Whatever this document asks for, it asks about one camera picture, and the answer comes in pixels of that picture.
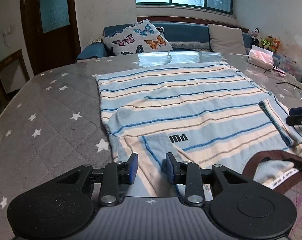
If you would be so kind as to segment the black frame eyeglasses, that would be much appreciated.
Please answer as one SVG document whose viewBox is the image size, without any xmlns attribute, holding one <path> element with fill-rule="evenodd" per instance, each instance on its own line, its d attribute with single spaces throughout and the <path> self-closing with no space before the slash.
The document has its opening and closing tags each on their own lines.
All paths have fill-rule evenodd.
<svg viewBox="0 0 302 240">
<path fill-rule="evenodd" d="M 275 66 L 273 66 L 272 68 L 266 69 L 264 71 L 264 73 L 267 73 L 267 72 L 273 73 L 274 75 L 277 75 L 278 77 L 281 77 L 282 79 L 284 77 L 286 77 L 286 75 L 287 75 L 282 69 L 276 68 Z M 279 84 L 288 84 L 288 85 L 293 86 L 296 89 L 301 90 L 301 88 L 299 86 L 297 86 L 297 85 L 295 85 L 295 84 L 293 84 L 291 82 L 288 82 L 288 81 L 277 82 L 276 84 L 277 85 L 279 85 Z"/>
</svg>

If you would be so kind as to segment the blue striped knit sweater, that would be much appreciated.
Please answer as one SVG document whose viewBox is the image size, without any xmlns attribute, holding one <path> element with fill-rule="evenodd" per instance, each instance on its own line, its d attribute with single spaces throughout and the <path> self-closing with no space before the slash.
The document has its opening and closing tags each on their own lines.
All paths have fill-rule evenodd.
<svg viewBox="0 0 302 240">
<path fill-rule="evenodd" d="M 302 180 L 302 126 L 286 124 L 279 97 L 228 63 L 152 66 L 96 78 L 114 161 L 139 156 L 129 196 L 183 194 L 165 155 L 226 166 L 277 192 Z"/>
</svg>

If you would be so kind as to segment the small wooden side table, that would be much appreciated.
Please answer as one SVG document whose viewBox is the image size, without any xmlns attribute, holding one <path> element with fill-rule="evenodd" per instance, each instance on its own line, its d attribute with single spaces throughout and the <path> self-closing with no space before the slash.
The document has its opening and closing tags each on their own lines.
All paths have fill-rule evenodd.
<svg viewBox="0 0 302 240">
<path fill-rule="evenodd" d="M 5 107 L 30 80 L 22 50 L 0 61 L 0 108 Z"/>
</svg>

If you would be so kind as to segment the grey star pattern tablecloth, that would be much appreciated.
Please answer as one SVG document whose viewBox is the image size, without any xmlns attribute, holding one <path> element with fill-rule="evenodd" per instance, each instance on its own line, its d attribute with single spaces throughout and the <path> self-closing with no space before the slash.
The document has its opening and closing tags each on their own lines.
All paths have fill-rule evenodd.
<svg viewBox="0 0 302 240">
<path fill-rule="evenodd" d="M 0 239 L 13 239 L 7 205 L 19 194 L 80 164 L 101 167 L 111 150 L 99 116 L 97 74 L 174 63 L 226 61 L 287 107 L 302 106 L 302 84 L 235 54 L 184 51 L 80 60 L 33 77 L 0 115 Z"/>
</svg>

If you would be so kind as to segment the dark wooden door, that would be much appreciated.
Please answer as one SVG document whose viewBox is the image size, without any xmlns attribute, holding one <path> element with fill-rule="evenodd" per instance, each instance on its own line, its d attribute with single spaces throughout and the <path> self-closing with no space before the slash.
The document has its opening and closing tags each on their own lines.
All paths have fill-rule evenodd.
<svg viewBox="0 0 302 240">
<path fill-rule="evenodd" d="M 34 75 L 75 63 L 81 51 L 75 0 L 20 0 L 20 12 Z"/>
</svg>

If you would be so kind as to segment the panda plush toy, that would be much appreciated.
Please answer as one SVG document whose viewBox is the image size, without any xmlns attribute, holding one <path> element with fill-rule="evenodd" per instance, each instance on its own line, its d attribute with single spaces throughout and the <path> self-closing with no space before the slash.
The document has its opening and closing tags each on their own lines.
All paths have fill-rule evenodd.
<svg viewBox="0 0 302 240">
<path fill-rule="evenodd" d="M 259 28 L 253 28 L 253 29 L 249 30 L 248 34 L 252 38 L 252 45 L 261 47 L 262 37 L 260 36 Z"/>
</svg>

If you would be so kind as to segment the pink tissue box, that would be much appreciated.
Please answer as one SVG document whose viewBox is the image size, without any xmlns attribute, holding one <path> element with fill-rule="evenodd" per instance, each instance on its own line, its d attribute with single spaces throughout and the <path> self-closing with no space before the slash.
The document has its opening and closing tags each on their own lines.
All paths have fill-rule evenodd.
<svg viewBox="0 0 302 240">
<path fill-rule="evenodd" d="M 248 55 L 248 63 L 265 69 L 273 68 L 273 52 L 252 45 Z"/>
</svg>

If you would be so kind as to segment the blue sofa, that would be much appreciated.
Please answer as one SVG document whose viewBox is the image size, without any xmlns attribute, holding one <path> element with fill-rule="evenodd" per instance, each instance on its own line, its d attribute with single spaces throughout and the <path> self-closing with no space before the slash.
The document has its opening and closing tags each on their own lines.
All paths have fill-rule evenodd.
<svg viewBox="0 0 302 240">
<path fill-rule="evenodd" d="M 154 22 L 160 34 L 172 45 L 175 51 L 212 51 L 208 25 L 182 22 Z M 98 59 L 113 56 L 101 41 L 87 46 L 77 60 Z"/>
</svg>

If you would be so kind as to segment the beige plain cushion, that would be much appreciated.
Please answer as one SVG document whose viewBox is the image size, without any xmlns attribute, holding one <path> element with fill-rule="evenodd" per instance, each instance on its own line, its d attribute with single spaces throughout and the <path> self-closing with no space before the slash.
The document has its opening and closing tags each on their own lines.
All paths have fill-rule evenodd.
<svg viewBox="0 0 302 240">
<path fill-rule="evenodd" d="M 242 30 L 208 24 L 210 48 L 218 53 L 246 54 Z"/>
</svg>

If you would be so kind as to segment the orange green plush toys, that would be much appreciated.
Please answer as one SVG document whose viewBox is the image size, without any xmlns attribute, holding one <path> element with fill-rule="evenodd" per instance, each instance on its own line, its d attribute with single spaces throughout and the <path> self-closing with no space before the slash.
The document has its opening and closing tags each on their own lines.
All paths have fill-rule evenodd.
<svg viewBox="0 0 302 240">
<path fill-rule="evenodd" d="M 260 46 L 263 49 L 269 50 L 272 53 L 277 52 L 280 46 L 280 40 L 272 35 L 267 35 L 264 39 L 261 40 Z"/>
</svg>

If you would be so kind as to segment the butterfly print white pillow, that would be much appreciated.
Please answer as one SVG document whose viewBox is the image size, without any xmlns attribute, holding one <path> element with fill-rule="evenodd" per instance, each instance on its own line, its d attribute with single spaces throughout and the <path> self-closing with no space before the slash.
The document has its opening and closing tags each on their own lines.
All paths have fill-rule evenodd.
<svg viewBox="0 0 302 240">
<path fill-rule="evenodd" d="M 143 20 L 105 35 L 102 42 L 115 55 L 173 51 L 164 34 L 150 20 Z"/>
</svg>

